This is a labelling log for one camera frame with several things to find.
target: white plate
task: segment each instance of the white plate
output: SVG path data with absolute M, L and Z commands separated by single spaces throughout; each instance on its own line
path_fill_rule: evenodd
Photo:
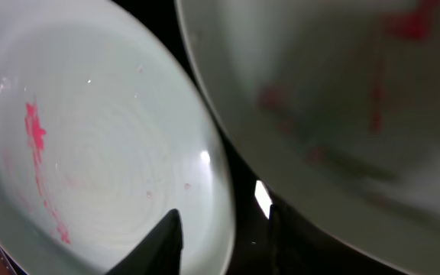
M 224 273 L 224 151 L 164 46 L 111 2 L 0 1 L 0 245 L 28 273 L 104 273 L 173 208 L 182 274 Z
M 437 149 L 440 146 L 440 116 L 432 116 L 440 115 L 440 8 L 435 15 L 435 29 L 424 46 L 409 42 L 387 45 L 388 79 L 394 81 L 387 83 L 389 92 L 404 96 L 400 98 L 403 108 L 396 108 L 399 111 L 385 110 L 382 138 L 369 141 L 369 120 L 361 117 L 369 110 L 356 104 L 367 102 L 376 68 L 371 55 L 375 49 L 368 47 L 376 13 L 406 11 L 413 5 L 413 1 L 358 0 L 177 1 L 183 38 L 202 91 L 254 172 L 316 226 L 355 249 L 401 270 L 440 274 L 440 230 L 370 204 L 328 180 L 320 170 L 307 165 L 257 106 L 257 93 L 263 87 L 272 83 L 294 87 L 291 92 L 298 92 L 298 99 L 303 100 L 300 105 L 293 102 L 297 107 L 293 112 L 308 114 L 307 121 L 317 125 L 313 123 L 316 118 L 309 115 L 322 110 L 319 114 L 329 114 L 332 125 L 349 125 L 342 127 L 350 130 L 349 135 L 322 132 L 323 141 L 396 170 L 405 179 L 413 176 L 413 186 L 395 193 L 411 194 L 419 189 L 419 181 L 431 178 L 435 188 L 426 188 L 429 192 L 418 198 L 400 198 L 405 203 L 414 199 L 423 204 L 440 192 L 440 167 L 435 165 L 440 161 L 440 152 L 432 152 L 436 149 L 432 142 Z M 362 58 L 353 62 L 351 57 L 357 54 Z M 342 90 L 329 86 L 344 73 L 350 77 L 343 79 L 347 80 L 345 86 L 337 87 Z M 410 81 L 402 81 L 399 76 Z M 425 79 L 429 80 L 427 86 L 422 85 Z M 392 89 L 395 83 L 410 86 Z M 404 100 L 419 95 L 422 98 L 414 102 Z M 346 109 L 335 112 L 329 108 L 334 102 Z M 421 118 L 414 125 L 409 124 L 409 120 L 416 120 L 409 117 L 412 114 Z M 399 124 L 406 115 L 408 123 Z M 415 156 L 418 160 L 421 153 L 429 154 L 434 164 L 415 162 Z M 418 165 L 414 167 L 417 175 L 399 170 L 408 168 L 412 157 L 413 164 Z M 439 202 L 440 198 L 429 205 Z

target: white light spot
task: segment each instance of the white light spot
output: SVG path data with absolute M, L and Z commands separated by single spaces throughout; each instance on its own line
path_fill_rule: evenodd
M 269 197 L 269 194 L 264 187 L 263 182 L 258 180 L 256 182 L 256 190 L 254 191 L 254 196 L 256 197 L 257 203 L 259 204 L 260 209 L 263 211 L 266 218 L 269 218 L 269 210 L 273 201 Z
M 204 163 L 210 163 L 210 154 L 207 151 L 203 150 L 199 155 Z

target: black object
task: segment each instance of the black object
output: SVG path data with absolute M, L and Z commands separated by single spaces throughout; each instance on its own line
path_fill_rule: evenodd
M 173 209 L 106 275 L 177 275 L 180 273 L 182 249 L 180 213 Z

